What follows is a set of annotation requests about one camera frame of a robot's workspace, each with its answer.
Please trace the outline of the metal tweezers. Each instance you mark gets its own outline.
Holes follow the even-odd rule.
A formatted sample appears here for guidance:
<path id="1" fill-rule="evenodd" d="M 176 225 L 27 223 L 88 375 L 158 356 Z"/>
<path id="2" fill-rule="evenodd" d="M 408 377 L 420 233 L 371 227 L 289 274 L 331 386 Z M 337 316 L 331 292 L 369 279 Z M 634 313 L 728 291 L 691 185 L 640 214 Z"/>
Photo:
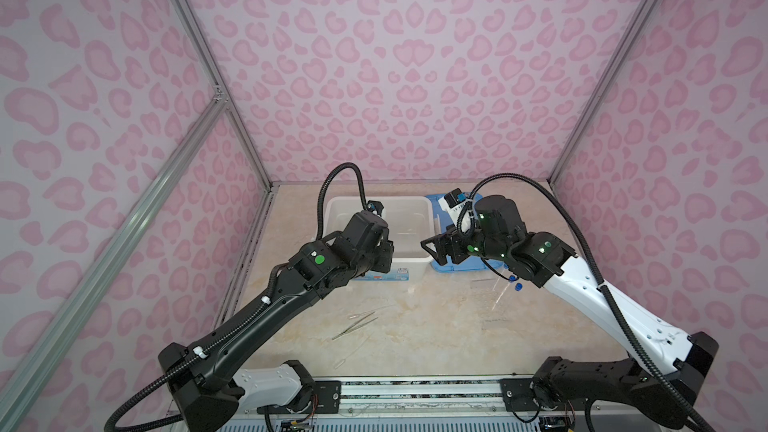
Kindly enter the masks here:
<path id="1" fill-rule="evenodd" d="M 331 338 L 332 341 L 338 340 L 346 335 L 349 335 L 365 326 L 370 324 L 371 322 L 375 321 L 377 319 L 376 311 L 371 311 L 370 313 L 361 316 L 358 318 L 353 324 L 351 324 L 349 327 L 345 328 L 343 331 L 339 332 L 335 336 Z"/>

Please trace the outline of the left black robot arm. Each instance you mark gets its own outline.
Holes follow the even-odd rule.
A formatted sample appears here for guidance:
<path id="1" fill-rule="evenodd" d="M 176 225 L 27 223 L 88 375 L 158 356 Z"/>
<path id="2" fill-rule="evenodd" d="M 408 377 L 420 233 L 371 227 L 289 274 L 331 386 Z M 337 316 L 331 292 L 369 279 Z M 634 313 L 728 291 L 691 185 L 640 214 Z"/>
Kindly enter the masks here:
<path id="1" fill-rule="evenodd" d="M 209 334 L 189 345 L 172 343 L 159 354 L 180 416 L 191 431 L 216 431 L 246 406 L 311 410 L 314 381 L 296 360 L 251 379 L 245 361 L 294 317 L 368 271 L 387 272 L 394 243 L 378 215 L 355 213 L 341 231 L 304 244 L 270 273 L 261 295 Z"/>

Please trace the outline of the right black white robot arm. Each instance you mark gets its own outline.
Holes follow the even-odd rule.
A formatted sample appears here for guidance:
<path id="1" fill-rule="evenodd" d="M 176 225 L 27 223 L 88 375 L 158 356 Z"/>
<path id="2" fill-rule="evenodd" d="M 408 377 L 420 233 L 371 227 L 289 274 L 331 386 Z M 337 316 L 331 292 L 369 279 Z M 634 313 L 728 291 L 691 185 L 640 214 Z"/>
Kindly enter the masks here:
<path id="1" fill-rule="evenodd" d="M 631 406 L 668 429 L 709 431 L 694 404 L 718 352 L 705 332 L 687 333 L 650 312 L 607 280 L 567 242 L 527 229 L 514 201 L 489 195 L 471 201 L 455 189 L 438 200 L 451 222 L 422 241 L 439 265 L 475 257 L 503 263 L 511 282 L 528 281 L 570 304 L 627 352 L 619 361 L 550 356 L 533 375 L 523 400 L 552 409 L 582 401 Z"/>

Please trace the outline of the white plastic storage bin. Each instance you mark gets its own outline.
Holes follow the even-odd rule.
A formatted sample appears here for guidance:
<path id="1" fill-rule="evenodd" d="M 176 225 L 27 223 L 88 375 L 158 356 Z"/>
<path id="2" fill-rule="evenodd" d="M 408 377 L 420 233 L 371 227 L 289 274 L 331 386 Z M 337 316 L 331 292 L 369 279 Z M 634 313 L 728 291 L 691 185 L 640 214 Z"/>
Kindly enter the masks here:
<path id="1" fill-rule="evenodd" d="M 436 235 L 433 206 L 424 196 L 373 196 L 383 205 L 383 219 L 388 223 L 394 254 L 388 273 L 367 272 L 358 281 L 420 281 L 432 262 L 421 241 Z M 354 213 L 362 210 L 357 197 L 331 198 L 324 209 L 326 231 L 343 230 Z"/>

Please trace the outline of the clear plastic pipette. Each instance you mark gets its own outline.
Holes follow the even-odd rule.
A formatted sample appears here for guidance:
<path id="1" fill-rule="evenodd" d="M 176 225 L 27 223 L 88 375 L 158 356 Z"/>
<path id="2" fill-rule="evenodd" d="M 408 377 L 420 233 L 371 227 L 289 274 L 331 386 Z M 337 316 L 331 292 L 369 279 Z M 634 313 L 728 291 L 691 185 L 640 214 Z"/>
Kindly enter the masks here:
<path id="1" fill-rule="evenodd" d="M 347 355 L 339 359 L 336 363 L 333 365 L 334 370 L 340 369 L 352 356 L 354 356 L 361 348 L 365 346 L 365 344 L 370 340 L 371 335 L 367 336 L 357 347 L 355 347 L 351 352 L 349 352 Z"/>

